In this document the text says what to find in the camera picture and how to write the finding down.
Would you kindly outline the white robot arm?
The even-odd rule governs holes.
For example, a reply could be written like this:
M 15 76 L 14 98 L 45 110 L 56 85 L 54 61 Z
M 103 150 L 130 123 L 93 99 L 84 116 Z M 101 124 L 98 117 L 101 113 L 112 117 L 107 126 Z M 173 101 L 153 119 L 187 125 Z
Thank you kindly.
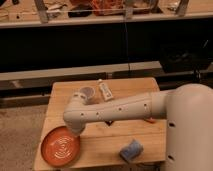
M 63 119 L 80 135 L 88 123 L 166 117 L 165 171 L 213 171 L 213 89 L 186 84 L 89 105 L 84 94 L 71 96 Z

